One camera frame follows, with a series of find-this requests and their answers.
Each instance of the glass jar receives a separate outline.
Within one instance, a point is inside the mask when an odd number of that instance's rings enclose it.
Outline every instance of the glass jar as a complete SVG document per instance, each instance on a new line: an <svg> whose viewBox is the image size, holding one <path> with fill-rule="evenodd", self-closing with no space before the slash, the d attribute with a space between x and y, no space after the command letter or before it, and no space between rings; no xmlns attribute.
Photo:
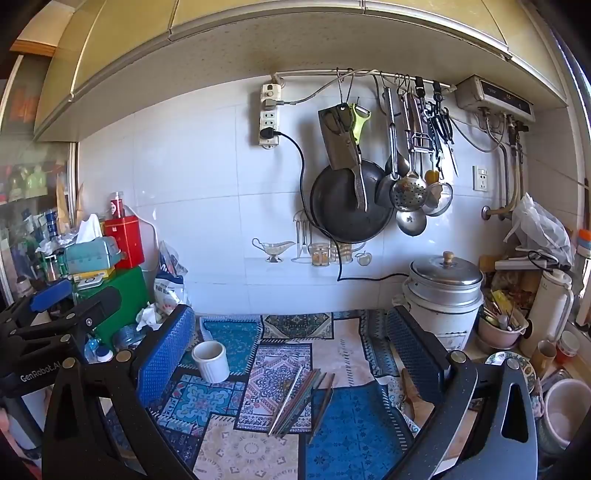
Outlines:
<svg viewBox="0 0 591 480"><path fill-rule="evenodd" d="M45 275L48 282L60 279L60 266L57 262L56 255L48 255L45 257Z"/></svg>
<svg viewBox="0 0 591 480"><path fill-rule="evenodd" d="M327 267L330 262L329 244L318 243L308 246L308 253L312 257L312 265L315 267Z"/></svg>

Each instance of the spice jar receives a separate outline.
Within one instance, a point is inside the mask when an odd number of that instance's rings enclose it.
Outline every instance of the spice jar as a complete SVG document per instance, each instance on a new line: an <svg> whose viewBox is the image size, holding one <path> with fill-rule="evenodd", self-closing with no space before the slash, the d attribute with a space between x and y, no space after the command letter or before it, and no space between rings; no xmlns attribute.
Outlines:
<svg viewBox="0 0 591 480"><path fill-rule="evenodd" d="M308 253L312 257L312 265L315 267L327 267L330 260L329 244L318 243L308 246Z"/></svg>

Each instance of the tissue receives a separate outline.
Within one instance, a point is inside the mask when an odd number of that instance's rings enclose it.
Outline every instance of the tissue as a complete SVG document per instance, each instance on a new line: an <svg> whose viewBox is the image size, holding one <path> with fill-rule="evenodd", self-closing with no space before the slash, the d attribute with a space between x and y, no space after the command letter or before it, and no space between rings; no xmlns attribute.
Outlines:
<svg viewBox="0 0 591 480"><path fill-rule="evenodd" d="M138 324L138 327L136 328L138 332L146 325L152 330L158 330L160 325L162 325L162 315L156 312L156 304L153 303L146 308L141 309L135 317L135 321Z"/></svg>
<svg viewBox="0 0 591 480"><path fill-rule="evenodd" d="M88 220L82 220L76 243L83 244L101 236L103 236L103 232L100 230L99 218L95 213L91 213Z"/></svg>

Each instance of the glass cabinet door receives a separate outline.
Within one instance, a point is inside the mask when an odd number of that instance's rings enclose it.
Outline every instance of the glass cabinet door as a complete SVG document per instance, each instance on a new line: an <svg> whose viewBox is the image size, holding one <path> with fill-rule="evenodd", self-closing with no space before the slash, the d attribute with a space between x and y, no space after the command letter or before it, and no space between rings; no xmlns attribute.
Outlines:
<svg viewBox="0 0 591 480"><path fill-rule="evenodd" d="M7 305L18 297L21 277L27 277L36 290L52 280L35 250L51 236L53 224L48 225L47 218L57 207L58 183L67 194L70 144L33 141L50 61L20 55L13 59L8 78L0 80L5 82L0 102L0 283ZM6 70L6 65L0 67L0 72Z"/></svg>

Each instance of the red container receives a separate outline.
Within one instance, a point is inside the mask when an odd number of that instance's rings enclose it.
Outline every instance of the red container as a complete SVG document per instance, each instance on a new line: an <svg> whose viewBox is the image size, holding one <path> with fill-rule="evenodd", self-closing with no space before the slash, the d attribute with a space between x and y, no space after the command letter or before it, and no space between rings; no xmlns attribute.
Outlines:
<svg viewBox="0 0 591 480"><path fill-rule="evenodd" d="M105 236L114 237L121 249L122 258L116 268L134 268L144 263L139 219L135 215L105 220Z"/></svg>

